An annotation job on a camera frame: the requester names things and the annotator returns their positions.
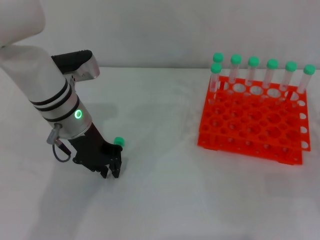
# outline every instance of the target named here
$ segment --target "green bottle cap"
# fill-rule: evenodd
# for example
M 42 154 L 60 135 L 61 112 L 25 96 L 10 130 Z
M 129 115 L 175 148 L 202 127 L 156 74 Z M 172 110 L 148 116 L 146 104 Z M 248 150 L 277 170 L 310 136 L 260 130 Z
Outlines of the green bottle cap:
M 124 147 L 125 146 L 125 140 L 122 137 L 117 136 L 114 139 L 113 144 L 120 145 L 121 147 Z
M 311 64 L 305 65 L 303 69 L 303 72 L 307 75 L 312 75 L 315 73 L 315 71 L 316 71 L 316 67 Z
M 257 56 L 252 56 L 249 58 L 248 64 L 252 68 L 256 68 L 259 65 L 259 58 Z
M 221 72 L 221 64 L 220 63 L 214 63 L 211 65 L 211 72 L 213 74 L 219 74 Z
M 215 63 L 222 63 L 224 61 L 224 55 L 221 52 L 213 54 L 213 61 Z
M 277 69 L 278 68 L 278 60 L 271 58 L 269 59 L 268 63 L 266 64 L 268 69 Z
M 231 63 L 234 65 L 238 65 L 241 63 L 241 55 L 239 54 L 234 54 L 231 57 Z
M 285 65 L 285 70 L 293 73 L 295 70 L 297 70 L 297 64 L 294 61 L 288 61 Z

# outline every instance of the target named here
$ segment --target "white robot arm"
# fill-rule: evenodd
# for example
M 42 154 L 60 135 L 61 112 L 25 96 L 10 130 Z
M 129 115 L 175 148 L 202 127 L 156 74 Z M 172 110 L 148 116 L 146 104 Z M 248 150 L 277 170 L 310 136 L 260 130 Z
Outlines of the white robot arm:
M 75 81 L 96 78 L 100 72 L 89 50 L 58 56 L 35 46 L 12 45 L 36 35 L 45 27 L 39 0 L 0 0 L 0 68 L 15 82 L 31 104 L 52 126 L 47 143 L 60 162 L 55 146 L 68 158 L 68 140 L 77 153 L 73 162 L 106 178 L 110 169 L 119 177 L 122 147 L 106 142 L 76 94 Z

